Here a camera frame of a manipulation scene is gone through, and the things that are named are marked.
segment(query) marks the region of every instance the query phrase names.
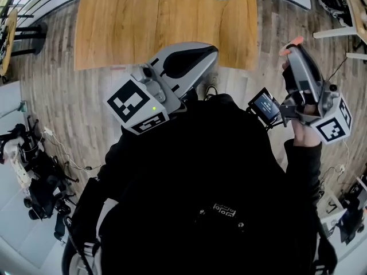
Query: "black jacket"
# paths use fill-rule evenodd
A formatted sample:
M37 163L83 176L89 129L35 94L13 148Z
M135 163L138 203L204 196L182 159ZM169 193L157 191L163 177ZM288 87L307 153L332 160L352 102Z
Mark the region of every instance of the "black jacket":
M213 100L111 147L98 174L119 201L99 233L104 274L312 272L322 145L287 141L284 172L262 123ZM236 218L213 214L215 204Z

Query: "wooden table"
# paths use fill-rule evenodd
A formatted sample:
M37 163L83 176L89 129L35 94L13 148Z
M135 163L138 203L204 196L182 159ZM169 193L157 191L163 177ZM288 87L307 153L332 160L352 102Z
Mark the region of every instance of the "wooden table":
M75 69L141 64L170 44L199 41L220 65L257 65L256 0L80 0Z
M13 9L6 20L5 25L7 26L7 36L6 36L7 46L5 57L2 61L2 64L0 65L0 76L4 76L6 74L7 68L9 67L11 50L13 50L15 29L17 28L17 18L18 18L18 10Z
M321 32L314 33L314 38L329 38L337 36L350 36L357 35L365 44L367 44L367 30L363 26L363 21L361 19L361 13L365 13L366 8L360 0L346 0L350 16L352 18L351 27L341 27L339 29L324 30ZM367 60L367 55L358 53L347 53L349 58L359 58Z
M6 52L5 57L0 64L0 76L4 76L9 67L10 57L19 56L25 54L39 54L42 50L47 33L47 26L45 23L41 23L38 26L33 27L17 27L18 10L13 9L6 19L5 26L7 27L6 36ZM37 32L36 34L20 34L15 35L16 32ZM37 41L32 41L32 49L20 50L12 52L13 44L15 40L27 40L27 39L38 39Z

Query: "wooden floor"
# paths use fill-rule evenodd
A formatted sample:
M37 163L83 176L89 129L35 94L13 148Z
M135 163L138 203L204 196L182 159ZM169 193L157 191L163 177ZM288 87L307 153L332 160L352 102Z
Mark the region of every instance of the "wooden floor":
M305 11L283 0L257 0L259 66L256 72L218 68L212 74L220 92L232 95L242 108L262 87L282 101L286 95L279 49L289 40L302 35L307 50L315 57L325 78L328 78L351 51L351 38L327 38L315 40L313 32L340 27L323 9L315 5L313 11ZM110 145L120 136L117 121L105 109L102 101L109 87L122 72L134 66L117 66L75 72L74 34L78 1L74 1L43 19L48 24L48 36L41 54L25 55L12 59L15 75L21 80L22 98L28 101L32 115L40 120L40 127L50 128L62 142L71 158L80 167L97 167L96 175L104 162ZM367 161L367 66L362 61L348 59L332 82L338 84L348 101L354 117L352 136L347 139L350 156L346 172L337 180L330 170L326 175L336 194L347 189L355 176L360 175ZM292 137L291 128L276 127L269 132L274 155L283 168L287 160L283 143ZM68 160L61 146L45 143L50 154ZM321 175L330 167L345 164L347 149L343 142L324 147ZM81 193L87 182L87 174L72 168L81 182L76 191Z

